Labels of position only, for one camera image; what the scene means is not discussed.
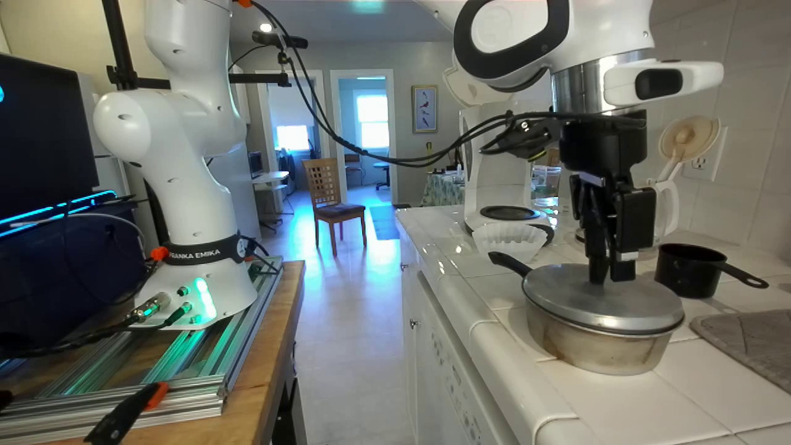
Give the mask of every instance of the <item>hallway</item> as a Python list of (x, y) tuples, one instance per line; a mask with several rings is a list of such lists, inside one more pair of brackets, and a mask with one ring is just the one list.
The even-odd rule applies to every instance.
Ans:
[[(388, 192), (352, 187), (352, 204), (388, 205)], [(262, 229), (275, 257), (304, 259), (304, 307), (298, 330), (298, 372), (309, 445), (409, 445), (409, 390), (400, 341), (400, 243), (368, 250), (356, 223), (332, 257), (322, 223), (322, 250), (307, 192), (285, 200), (278, 229)]]

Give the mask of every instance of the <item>wooden chair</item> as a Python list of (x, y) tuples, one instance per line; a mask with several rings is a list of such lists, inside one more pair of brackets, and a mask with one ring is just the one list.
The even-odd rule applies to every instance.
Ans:
[(304, 161), (307, 187), (311, 192), (315, 205), (315, 236), (320, 250), (320, 220), (330, 225), (332, 254), (336, 254), (336, 223), (342, 223), (342, 239), (345, 239), (345, 223), (359, 218), (367, 237), (367, 205), (342, 204), (342, 185), (338, 185), (338, 164), (336, 159), (307, 159)]

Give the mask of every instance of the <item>cooking pot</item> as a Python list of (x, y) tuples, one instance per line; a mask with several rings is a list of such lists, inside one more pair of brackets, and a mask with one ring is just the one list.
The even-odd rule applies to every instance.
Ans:
[(767, 289), (768, 284), (735, 264), (717, 250), (700, 246), (660, 246), (655, 279), (687, 300), (710, 300), (719, 274), (728, 271), (747, 286)]
[(490, 259), (523, 274), (531, 338), (594, 373), (635, 375), (655, 368), (686, 318), (681, 300), (654, 278), (600, 286), (588, 283), (586, 264), (531, 270), (505, 252), (490, 252)]

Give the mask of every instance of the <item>green light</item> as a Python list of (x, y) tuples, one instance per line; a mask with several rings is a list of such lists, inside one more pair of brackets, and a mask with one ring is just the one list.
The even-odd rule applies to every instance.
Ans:
[(201, 295), (201, 304), (202, 304), (202, 314), (207, 318), (216, 318), (218, 317), (218, 310), (216, 310), (216, 300), (214, 300), (214, 293), (207, 289), (207, 283), (202, 278), (195, 279), (195, 286), (197, 286), (197, 295)]

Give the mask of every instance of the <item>electrical outlet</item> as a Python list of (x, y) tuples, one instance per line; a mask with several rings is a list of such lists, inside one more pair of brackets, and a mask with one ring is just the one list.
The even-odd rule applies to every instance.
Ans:
[(703, 154), (700, 159), (693, 159), (689, 164), (686, 164), (686, 174), (687, 178), (697, 178), (697, 180), (717, 180), (717, 168), (723, 161), (723, 150), (724, 150), (724, 140), (728, 140), (728, 129), (719, 132), (719, 138), (714, 140), (714, 145)]

